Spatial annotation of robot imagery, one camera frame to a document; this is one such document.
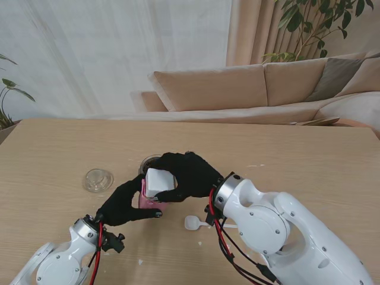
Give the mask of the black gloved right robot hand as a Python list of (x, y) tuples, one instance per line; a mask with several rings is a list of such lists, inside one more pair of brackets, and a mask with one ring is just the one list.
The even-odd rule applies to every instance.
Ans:
[(224, 177), (194, 152), (165, 153), (147, 164), (148, 167), (170, 172), (177, 187), (155, 195), (159, 202), (182, 202), (189, 197), (208, 197)]

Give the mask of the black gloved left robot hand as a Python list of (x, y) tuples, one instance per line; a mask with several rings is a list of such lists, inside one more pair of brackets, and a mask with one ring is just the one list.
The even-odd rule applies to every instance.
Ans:
[(156, 208), (134, 208), (132, 200), (141, 191), (144, 174), (118, 186), (113, 194), (97, 210), (95, 221), (109, 226), (120, 226), (129, 221), (160, 218), (162, 211)]

